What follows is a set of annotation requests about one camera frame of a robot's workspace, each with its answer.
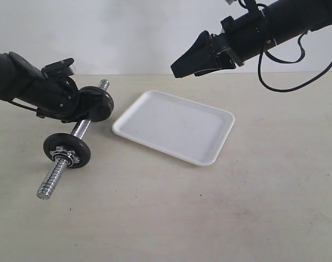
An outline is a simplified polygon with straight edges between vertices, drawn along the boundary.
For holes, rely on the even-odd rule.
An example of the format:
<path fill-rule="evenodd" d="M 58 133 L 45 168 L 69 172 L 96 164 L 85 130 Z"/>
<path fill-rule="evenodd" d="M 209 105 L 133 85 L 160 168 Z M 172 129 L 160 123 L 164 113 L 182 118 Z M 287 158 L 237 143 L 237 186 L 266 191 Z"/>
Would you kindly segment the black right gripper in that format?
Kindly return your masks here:
<path fill-rule="evenodd" d="M 275 46 L 272 16 L 268 10 L 248 12 L 221 21 L 219 34 L 202 31 L 193 45 L 171 66 L 176 78 L 203 76 L 235 69 Z"/>

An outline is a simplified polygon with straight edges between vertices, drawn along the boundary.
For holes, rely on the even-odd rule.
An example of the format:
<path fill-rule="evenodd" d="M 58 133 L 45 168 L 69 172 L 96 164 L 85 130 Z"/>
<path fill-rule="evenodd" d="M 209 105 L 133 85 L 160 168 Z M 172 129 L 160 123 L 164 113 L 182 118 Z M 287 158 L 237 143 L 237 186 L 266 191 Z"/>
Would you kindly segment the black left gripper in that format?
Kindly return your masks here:
<path fill-rule="evenodd" d="M 36 116 L 53 118 L 62 123 L 105 120 L 102 95 L 97 92 L 79 92 L 75 81 L 66 75 L 56 79 L 36 81 L 32 85 Z"/>

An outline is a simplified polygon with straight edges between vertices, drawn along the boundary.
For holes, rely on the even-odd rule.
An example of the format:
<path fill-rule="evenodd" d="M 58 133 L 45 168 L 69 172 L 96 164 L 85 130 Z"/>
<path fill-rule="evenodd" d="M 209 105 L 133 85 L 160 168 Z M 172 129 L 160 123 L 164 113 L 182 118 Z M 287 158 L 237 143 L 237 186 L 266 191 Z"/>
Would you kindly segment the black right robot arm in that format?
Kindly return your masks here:
<path fill-rule="evenodd" d="M 266 7 L 245 3 L 247 12 L 223 19 L 219 34 L 198 35 L 170 66 L 176 78 L 233 70 L 303 33 L 332 25 L 332 1 L 276 1 Z"/>

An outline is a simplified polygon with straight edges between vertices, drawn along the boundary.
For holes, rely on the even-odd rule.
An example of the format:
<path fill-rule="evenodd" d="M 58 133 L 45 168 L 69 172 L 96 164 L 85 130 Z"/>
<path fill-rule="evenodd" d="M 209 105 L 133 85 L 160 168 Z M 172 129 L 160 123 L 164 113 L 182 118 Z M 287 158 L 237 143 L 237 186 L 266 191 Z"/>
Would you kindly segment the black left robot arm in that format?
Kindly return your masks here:
<path fill-rule="evenodd" d="M 108 106 L 107 97 L 98 90 L 78 89 L 71 77 L 73 63 L 67 58 L 39 70 L 16 52 L 0 53 L 0 100 L 18 106 L 14 100 L 19 99 L 38 117 L 63 123 L 108 118 L 98 115 Z"/>

